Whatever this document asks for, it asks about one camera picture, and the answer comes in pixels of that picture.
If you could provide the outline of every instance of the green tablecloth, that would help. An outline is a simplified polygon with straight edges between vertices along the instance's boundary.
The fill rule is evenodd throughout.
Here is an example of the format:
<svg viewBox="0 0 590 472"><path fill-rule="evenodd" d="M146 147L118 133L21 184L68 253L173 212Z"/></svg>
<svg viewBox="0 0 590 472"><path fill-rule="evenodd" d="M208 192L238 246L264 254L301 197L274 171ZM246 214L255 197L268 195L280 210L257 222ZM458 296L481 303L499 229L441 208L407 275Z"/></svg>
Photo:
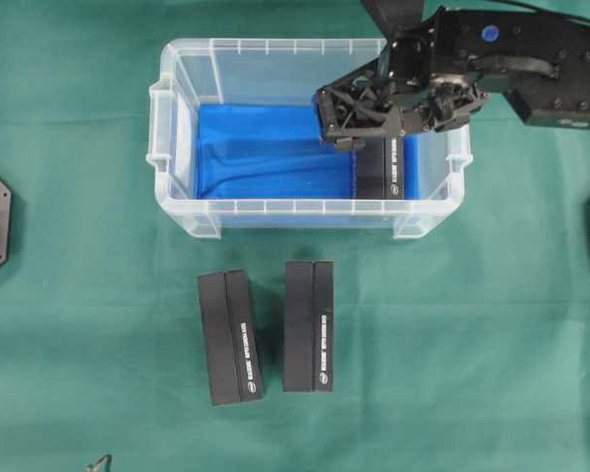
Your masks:
<svg viewBox="0 0 590 472"><path fill-rule="evenodd" d="M590 1L540 1L590 17ZM486 8L480 2L450 6ZM429 12L438 2L430 1ZM590 133L473 122L426 238L225 231L155 203L148 86L192 36L371 36L357 0L0 0L0 471L590 471ZM335 392L281 391L284 262L335 261ZM196 276L244 267L265 399L212 408Z"/></svg>

